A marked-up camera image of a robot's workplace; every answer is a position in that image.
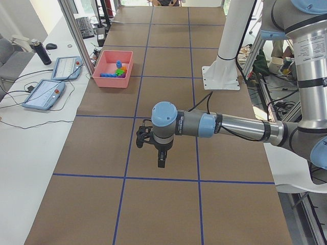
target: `black bottle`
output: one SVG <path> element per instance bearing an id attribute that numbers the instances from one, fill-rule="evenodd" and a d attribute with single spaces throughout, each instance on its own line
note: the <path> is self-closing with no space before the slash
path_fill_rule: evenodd
<path id="1" fill-rule="evenodd" d="M 51 59 L 50 59 L 49 55 L 46 53 L 46 50 L 45 50 L 43 44 L 37 39 L 32 39 L 31 42 L 33 44 L 33 48 L 34 48 L 35 52 L 39 55 L 43 64 L 50 65 Z"/>

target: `red plastic box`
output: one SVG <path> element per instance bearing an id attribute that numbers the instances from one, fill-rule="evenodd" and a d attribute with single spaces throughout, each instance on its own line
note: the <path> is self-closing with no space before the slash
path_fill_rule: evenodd
<path id="1" fill-rule="evenodd" d="M 127 68 L 125 78 L 102 78 L 101 73 L 115 73 L 117 70 L 116 63 L 120 60 L 122 65 Z M 127 88 L 129 78 L 133 67 L 133 52 L 132 51 L 111 51 L 103 50 L 96 69 L 93 73 L 93 78 L 98 87 L 110 88 Z"/>

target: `blue joint cap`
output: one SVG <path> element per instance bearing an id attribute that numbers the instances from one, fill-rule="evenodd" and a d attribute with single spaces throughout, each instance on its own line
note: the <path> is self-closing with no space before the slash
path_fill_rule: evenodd
<path id="1" fill-rule="evenodd" d="M 152 109 L 152 123 L 157 127 L 165 127 L 176 120 L 177 109 L 170 102 L 159 102 Z"/>
<path id="2" fill-rule="evenodd" d="M 273 32 L 261 30 L 261 38 L 264 40 L 285 40 L 288 37 L 285 35 L 285 32 Z"/>
<path id="3" fill-rule="evenodd" d="M 327 169 L 327 136 L 313 147 L 310 160 L 317 167 Z"/>
<path id="4" fill-rule="evenodd" d="M 291 0 L 291 2 L 298 10 L 307 14 L 327 14 L 326 0 Z"/>
<path id="5" fill-rule="evenodd" d="M 118 69 L 122 68 L 123 67 L 122 62 L 120 60 L 117 60 L 116 66 Z"/>
<path id="6" fill-rule="evenodd" d="M 199 123 L 199 137 L 210 138 L 215 131 L 216 120 L 213 115 L 203 114 Z"/>

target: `computer mouse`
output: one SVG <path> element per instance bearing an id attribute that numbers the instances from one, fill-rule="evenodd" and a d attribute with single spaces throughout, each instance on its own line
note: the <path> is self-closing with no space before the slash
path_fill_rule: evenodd
<path id="1" fill-rule="evenodd" d="M 45 46 L 45 48 L 46 48 L 47 50 L 55 50 L 55 49 L 57 48 L 57 45 L 54 44 L 54 43 L 48 43 L 48 44 Z"/>

